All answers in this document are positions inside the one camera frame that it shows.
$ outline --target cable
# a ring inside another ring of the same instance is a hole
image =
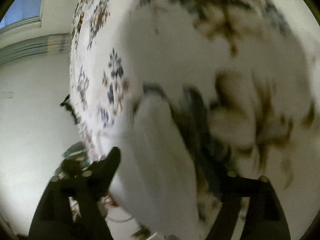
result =
[[[131,216],[131,217],[129,217],[128,219],[125,219],[125,220],[113,219],[113,218],[108,217],[108,216],[106,216],[106,219],[108,219],[108,220],[111,221],[111,222],[121,224],[121,223],[125,223],[125,222],[128,222],[128,221],[132,220],[132,219],[133,219],[133,216]]]

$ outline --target black object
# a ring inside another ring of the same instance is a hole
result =
[[[70,94],[66,96],[66,98],[63,100],[63,102],[60,104],[61,107],[64,107],[67,111],[71,112],[71,115],[75,121],[75,124],[78,124],[78,118],[76,117],[76,114],[73,110],[73,107],[70,104]]]
[[[284,212],[270,182],[230,177],[225,165],[227,151],[210,136],[207,109],[200,93],[184,89],[182,107],[189,115],[198,145],[194,147],[196,167],[200,167],[209,183],[209,191],[220,198],[223,206],[207,236],[207,240],[230,240],[241,210],[241,198],[250,197],[247,219],[241,240],[290,240]]]
[[[107,192],[119,164],[120,150],[114,147],[105,160],[93,163],[81,176],[52,177],[33,217],[29,239],[113,239],[96,202]],[[79,203],[81,219],[77,223],[72,220],[69,196]]]

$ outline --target crumpled fabric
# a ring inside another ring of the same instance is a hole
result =
[[[100,149],[117,146],[122,161],[110,187],[121,207],[151,231],[198,239],[196,174],[168,102],[144,97],[134,112],[128,102]]]

